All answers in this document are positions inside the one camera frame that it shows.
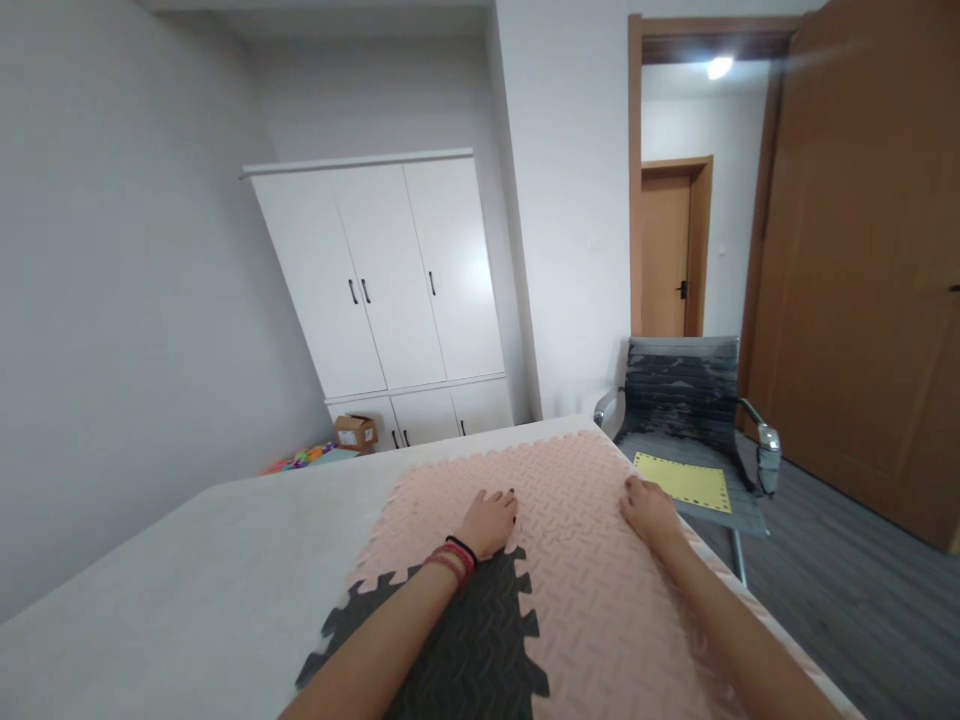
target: chair leg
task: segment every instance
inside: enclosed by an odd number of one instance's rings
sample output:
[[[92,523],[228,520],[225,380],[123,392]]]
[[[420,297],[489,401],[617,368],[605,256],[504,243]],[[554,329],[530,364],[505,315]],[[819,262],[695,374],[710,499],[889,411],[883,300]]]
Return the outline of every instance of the chair leg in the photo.
[[[743,561],[743,545],[740,543],[740,531],[739,530],[730,530],[730,535],[733,539],[733,570],[737,574],[737,577],[740,578],[740,582],[743,583],[743,587],[747,587],[747,564]]]

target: chair seat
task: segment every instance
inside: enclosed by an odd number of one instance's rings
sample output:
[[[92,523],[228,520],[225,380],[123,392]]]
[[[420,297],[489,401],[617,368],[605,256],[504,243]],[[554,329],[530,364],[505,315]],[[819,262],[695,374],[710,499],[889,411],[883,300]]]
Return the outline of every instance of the chair seat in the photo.
[[[732,512],[722,513],[676,500],[677,512],[748,535],[765,538],[770,534],[757,498],[747,489],[750,483],[735,445],[728,455],[697,440],[673,437],[660,432],[623,433],[617,438],[616,444],[631,463],[636,454],[641,452],[664,460],[723,470]]]

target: cardboard box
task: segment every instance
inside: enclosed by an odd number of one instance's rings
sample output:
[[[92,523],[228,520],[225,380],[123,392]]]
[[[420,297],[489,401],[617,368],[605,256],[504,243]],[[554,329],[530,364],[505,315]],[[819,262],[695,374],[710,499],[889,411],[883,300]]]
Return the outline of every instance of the cardboard box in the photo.
[[[369,455],[376,444],[377,426],[373,418],[363,415],[341,415],[333,424],[337,434],[337,444],[344,450],[356,450],[361,455]]]

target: paper sheet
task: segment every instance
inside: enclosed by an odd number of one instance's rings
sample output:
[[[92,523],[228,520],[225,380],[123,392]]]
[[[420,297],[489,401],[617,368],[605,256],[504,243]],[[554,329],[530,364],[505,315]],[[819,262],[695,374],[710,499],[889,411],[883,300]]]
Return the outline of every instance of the paper sheet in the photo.
[[[637,453],[634,467],[646,480],[662,487],[674,500],[699,505],[719,512],[730,512],[730,497],[723,470],[664,460]]]

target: white wardrobe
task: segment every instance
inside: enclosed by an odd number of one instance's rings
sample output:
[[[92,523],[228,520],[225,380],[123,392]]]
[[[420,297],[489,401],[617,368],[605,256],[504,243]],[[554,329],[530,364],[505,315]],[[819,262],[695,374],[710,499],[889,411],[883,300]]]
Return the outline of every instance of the white wardrobe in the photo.
[[[378,451],[513,424],[472,157],[252,181],[332,417]]]

